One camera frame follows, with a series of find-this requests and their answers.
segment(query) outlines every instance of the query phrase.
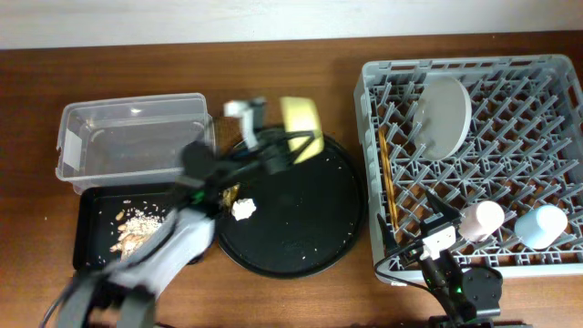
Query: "yellow sponge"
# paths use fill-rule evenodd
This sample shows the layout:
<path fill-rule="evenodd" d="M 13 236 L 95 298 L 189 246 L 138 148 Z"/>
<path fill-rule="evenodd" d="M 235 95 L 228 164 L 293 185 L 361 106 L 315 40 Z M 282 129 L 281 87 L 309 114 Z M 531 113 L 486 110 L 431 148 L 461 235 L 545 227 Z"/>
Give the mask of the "yellow sponge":
<path fill-rule="evenodd" d="M 282 97 L 281 114 L 283 115 L 283 126 L 287 132 L 314 131 L 316 137 L 312 144 L 293 162 L 294 164 L 301 163 L 319 154 L 324 149 L 318 109 L 316 109 L 316 105 L 311 99 Z M 298 149 L 307 139 L 308 137 L 301 137 L 289 140 L 290 150 Z"/>

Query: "white plate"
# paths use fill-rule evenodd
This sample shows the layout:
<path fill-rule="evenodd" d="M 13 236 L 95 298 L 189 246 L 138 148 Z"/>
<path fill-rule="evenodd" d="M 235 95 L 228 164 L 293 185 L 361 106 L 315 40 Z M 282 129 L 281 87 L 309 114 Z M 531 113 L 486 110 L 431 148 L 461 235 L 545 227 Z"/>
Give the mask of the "white plate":
<path fill-rule="evenodd" d="M 425 144 L 422 156 L 440 160 L 453 155 L 464 143 L 472 119 L 472 102 L 465 87 L 453 77 L 440 78 L 425 88 L 413 124 L 421 122 L 414 140 Z"/>

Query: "wooden surface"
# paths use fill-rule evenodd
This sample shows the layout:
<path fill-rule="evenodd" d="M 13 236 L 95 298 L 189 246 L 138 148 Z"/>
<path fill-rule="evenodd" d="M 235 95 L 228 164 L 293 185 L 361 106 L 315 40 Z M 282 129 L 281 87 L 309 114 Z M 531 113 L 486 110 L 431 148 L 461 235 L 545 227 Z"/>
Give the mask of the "wooden surface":
<path fill-rule="evenodd" d="M 561 53 L 581 78 L 581 40 L 583 32 L 0 52 L 0 326 L 35 326 L 73 274 L 79 199 L 55 177 L 69 103 L 200 92 L 217 117 L 233 98 L 264 95 L 277 107 L 280 96 L 311 97 L 324 132 L 363 170 L 353 89 L 365 62 Z M 269 121 L 279 120 L 271 111 Z M 367 228 L 335 266 L 297 281 L 247 272 L 213 247 L 163 293 L 158 318 L 180 327 L 399 327 L 442 313 L 426 293 L 377 281 L 372 266 Z M 507 280 L 501 306 L 500 320 L 579 327 L 583 277 Z"/>

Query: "black rectangular tray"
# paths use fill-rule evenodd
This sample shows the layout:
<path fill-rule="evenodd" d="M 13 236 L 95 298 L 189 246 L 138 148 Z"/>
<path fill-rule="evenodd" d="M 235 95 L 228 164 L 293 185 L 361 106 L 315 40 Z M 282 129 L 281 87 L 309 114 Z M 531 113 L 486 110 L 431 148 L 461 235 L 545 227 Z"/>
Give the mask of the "black rectangular tray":
<path fill-rule="evenodd" d="M 79 204 L 77 236 L 73 253 L 75 270 L 98 270 L 121 257 L 121 252 L 109 248 L 118 242 L 118 226 L 127 220 L 116 220 L 122 211 L 131 208 L 153 212 L 163 217 L 169 212 L 166 195 L 172 183 L 145 184 L 116 187 L 96 187 L 85 190 Z M 158 205 L 154 212 L 153 204 Z"/>

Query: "black plate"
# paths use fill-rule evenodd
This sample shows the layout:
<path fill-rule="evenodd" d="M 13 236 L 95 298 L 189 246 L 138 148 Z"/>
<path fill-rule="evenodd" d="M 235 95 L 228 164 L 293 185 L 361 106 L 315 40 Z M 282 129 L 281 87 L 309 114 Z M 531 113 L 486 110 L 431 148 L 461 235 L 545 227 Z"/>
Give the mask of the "black plate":
<path fill-rule="evenodd" d="M 148 184 L 120 187 L 98 187 L 85 190 L 79 204 L 77 236 L 73 267 L 89 270 L 102 269 L 109 262 L 121 256 L 119 251 L 111 252 L 109 248 L 116 244 L 119 237 L 118 226 L 126 221 L 117 221 L 116 216 L 122 210 L 136 208 L 152 214 L 164 216 L 168 209 L 162 207 L 167 191 L 172 184 Z M 159 206 L 154 212 L 152 204 Z"/>
<path fill-rule="evenodd" d="M 244 268 L 274 278 L 312 275 L 339 261 L 366 212 L 359 173 L 331 138 L 313 159 L 243 183 L 239 198 L 252 198 L 257 210 L 247 220 L 229 215 L 220 246 Z"/>

